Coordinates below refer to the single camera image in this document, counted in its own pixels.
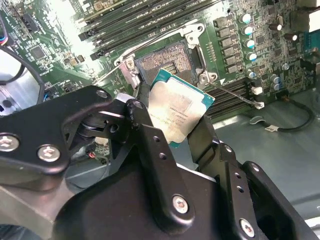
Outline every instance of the silver screw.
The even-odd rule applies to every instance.
[[[108,94],[107,94],[105,91],[102,91],[102,90],[96,91],[96,94],[97,94],[99,97],[103,98],[103,99],[106,99],[106,98],[108,97]]]
[[[240,226],[245,234],[247,234],[250,238],[255,236],[255,230],[247,220],[240,219]]]
[[[46,162],[54,162],[60,158],[60,151],[54,146],[43,146],[38,151],[38,157]]]
[[[251,164],[252,168],[256,171],[259,172],[259,167],[255,165],[254,163]]]
[[[183,197],[174,196],[172,202],[175,210],[177,210],[179,213],[185,214],[188,212],[188,203]]]
[[[19,147],[19,140],[10,135],[0,136],[0,151],[11,152]]]
[[[224,147],[225,147],[225,149],[226,149],[229,153],[232,153],[231,147],[229,147],[228,145],[225,145]]]

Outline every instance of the black cable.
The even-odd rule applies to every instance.
[[[39,84],[39,94],[38,94],[38,99],[37,99],[37,104],[40,104],[44,101],[44,95],[45,95],[45,83],[42,80],[41,76],[37,71],[25,60],[23,60],[21,57],[19,57],[14,51],[11,51],[9,48],[6,48],[4,46],[0,46],[0,50],[4,51],[5,53],[9,54],[11,57],[16,59],[18,62],[20,62],[26,69],[29,70],[31,75],[34,77],[36,82]]]
[[[310,124],[313,123],[313,121],[315,120],[316,116],[314,114],[314,112],[306,105],[297,102],[293,99],[290,99],[288,97],[284,97],[282,98],[282,100],[286,103],[290,103],[296,107],[298,107],[301,110],[304,110],[308,113],[308,119],[306,122],[304,122],[303,124],[301,124],[300,126],[297,127],[292,127],[292,128],[283,128],[283,127],[279,127],[276,131],[277,132],[281,132],[281,133],[295,133],[295,132],[299,132],[302,131],[304,129],[306,129]],[[250,115],[250,114],[244,114],[245,116],[249,117],[249,118],[254,118],[256,116]],[[260,120],[259,122],[257,122],[257,124],[262,125],[264,128],[269,128],[270,126],[272,126],[273,124],[270,124],[269,122],[265,121],[265,120]]]
[[[25,69],[26,67],[21,64],[19,71],[16,73],[16,75],[9,80],[0,80],[0,85],[6,85],[14,82],[15,80],[18,80],[22,76],[22,74],[24,74]]]

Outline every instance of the green circuit board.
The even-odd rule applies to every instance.
[[[134,89],[122,70],[108,77],[116,60],[128,49],[155,36],[179,29],[185,23],[204,26],[198,37],[207,71],[231,90],[253,98],[244,79],[248,71],[260,79],[263,101],[276,100],[276,93],[288,90],[298,93],[311,88],[314,77],[301,68],[300,59],[316,51],[307,44],[309,35],[298,35],[296,41],[284,38],[290,29],[290,14],[297,9],[295,0],[0,0],[1,15],[9,33],[9,44],[28,60],[45,81],[46,94],[55,98],[99,81],[98,86],[115,96],[132,94]],[[244,14],[251,20],[243,22]],[[271,31],[270,24],[281,24],[281,31]],[[253,33],[244,34],[252,27]],[[245,45],[255,42],[254,48]],[[166,59],[176,54],[174,60]],[[255,61],[248,54],[257,55]],[[187,82],[197,86],[202,69],[199,53],[179,33],[134,52],[137,76],[141,81],[154,76],[151,63],[178,75],[182,59],[190,66],[180,66],[189,74]],[[270,79],[280,77],[277,86]],[[216,98],[208,114],[220,120],[249,109],[233,96],[217,91],[210,84],[204,91]]]

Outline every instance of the capacitor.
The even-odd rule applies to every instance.
[[[253,52],[249,52],[247,55],[246,55],[246,59],[249,60],[249,61],[255,61],[257,59],[257,54],[253,53]]]
[[[279,90],[280,90],[280,84],[274,84],[274,83],[272,83],[272,84],[271,84],[271,88],[273,88],[273,90],[275,90],[275,91],[279,91]]]
[[[243,44],[246,48],[249,48],[249,49],[253,49],[255,47],[255,41],[251,39],[245,40]]]
[[[250,69],[248,71],[246,71],[245,74],[250,79],[255,79],[257,77],[257,74]]]
[[[278,84],[280,83],[280,77],[278,77],[275,74],[272,74],[272,76],[270,77],[270,80],[274,83],[274,84]]]
[[[249,13],[244,13],[240,15],[239,21],[240,23],[248,24],[251,21],[251,15]]]
[[[251,26],[244,26],[241,29],[241,33],[243,35],[251,35],[254,32],[254,29]]]
[[[269,29],[272,30],[272,31],[281,31],[282,30],[282,25],[273,23],[273,24],[269,25]]]
[[[284,38],[288,41],[291,41],[291,42],[295,42],[298,40],[298,35],[294,34],[294,33],[286,33],[284,35]]]

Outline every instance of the motherboard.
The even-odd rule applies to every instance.
[[[314,60],[320,49],[316,4],[0,0],[0,14],[8,44],[45,82],[45,101],[88,85],[113,96],[132,95],[140,82],[151,85],[164,69],[213,96],[207,114],[217,122],[252,107],[216,83],[264,104],[281,91],[295,94],[314,86],[320,72]]]

